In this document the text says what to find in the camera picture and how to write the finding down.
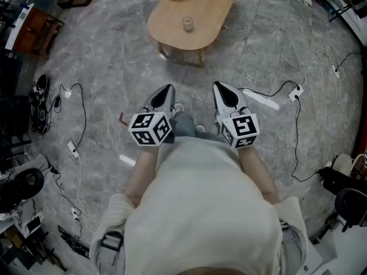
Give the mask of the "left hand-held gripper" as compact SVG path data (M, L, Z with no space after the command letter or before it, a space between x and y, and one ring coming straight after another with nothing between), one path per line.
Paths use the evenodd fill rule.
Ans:
M133 114L128 131L138 146L159 147L175 141L175 88L167 84L157 89Z

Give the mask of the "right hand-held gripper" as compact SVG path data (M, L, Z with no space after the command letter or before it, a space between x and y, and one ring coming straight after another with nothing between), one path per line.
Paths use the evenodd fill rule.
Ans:
M219 133L224 140L233 149L252 146L260 128L256 114L246 107L244 94L231 84L215 81L213 96L217 113L227 116L218 119Z

